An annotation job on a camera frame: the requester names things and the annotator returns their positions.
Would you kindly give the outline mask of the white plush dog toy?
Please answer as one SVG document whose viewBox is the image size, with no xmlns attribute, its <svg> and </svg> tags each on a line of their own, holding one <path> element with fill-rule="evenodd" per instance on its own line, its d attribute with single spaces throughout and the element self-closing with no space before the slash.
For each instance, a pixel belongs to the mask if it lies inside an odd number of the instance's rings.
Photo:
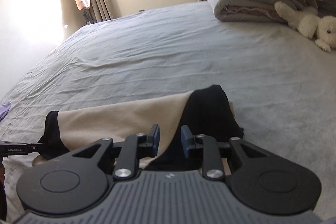
<svg viewBox="0 0 336 224">
<path fill-rule="evenodd" d="M 274 9 L 290 28 L 307 39 L 315 39 L 314 43 L 318 48 L 327 53 L 335 50 L 335 17 L 327 15 L 320 18 L 313 7 L 295 11 L 280 1 L 274 4 Z"/>
</svg>

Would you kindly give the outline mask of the grey bed sheet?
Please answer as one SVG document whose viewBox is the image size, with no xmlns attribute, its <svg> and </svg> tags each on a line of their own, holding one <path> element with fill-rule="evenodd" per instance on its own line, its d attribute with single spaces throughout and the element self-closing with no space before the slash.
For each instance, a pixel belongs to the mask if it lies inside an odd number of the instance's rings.
<svg viewBox="0 0 336 224">
<path fill-rule="evenodd" d="M 81 28 L 3 98 L 1 139 L 35 142 L 52 110 L 220 85 L 247 141 L 316 173 L 335 216 L 335 53 L 277 23 L 220 22 L 207 2 Z"/>
</svg>

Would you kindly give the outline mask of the purple cloth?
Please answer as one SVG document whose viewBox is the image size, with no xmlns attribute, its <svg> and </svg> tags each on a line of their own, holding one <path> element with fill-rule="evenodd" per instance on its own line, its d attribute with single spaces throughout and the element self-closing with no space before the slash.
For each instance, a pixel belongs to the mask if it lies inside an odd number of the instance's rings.
<svg viewBox="0 0 336 224">
<path fill-rule="evenodd" d="M 11 102 L 0 105 L 0 121 L 4 120 L 11 108 Z"/>
</svg>

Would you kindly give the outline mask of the beige black raglan sweatshirt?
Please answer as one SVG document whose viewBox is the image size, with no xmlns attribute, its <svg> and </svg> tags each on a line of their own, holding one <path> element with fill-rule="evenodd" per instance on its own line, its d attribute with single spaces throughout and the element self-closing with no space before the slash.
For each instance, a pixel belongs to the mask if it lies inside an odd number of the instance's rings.
<svg viewBox="0 0 336 224">
<path fill-rule="evenodd" d="M 243 129 L 235 119 L 232 102 L 219 85 L 170 96 L 89 107 L 71 111 L 51 111 L 46 116 L 40 138 L 47 148 L 33 162 L 37 166 L 69 151 L 111 137 L 124 141 L 127 136 L 148 133 L 160 127 L 158 155 L 146 157 L 140 166 L 148 170 L 199 169 L 201 161 L 187 159 L 181 143 L 181 127 L 194 135 L 205 134 L 219 142 L 242 138 Z"/>
</svg>

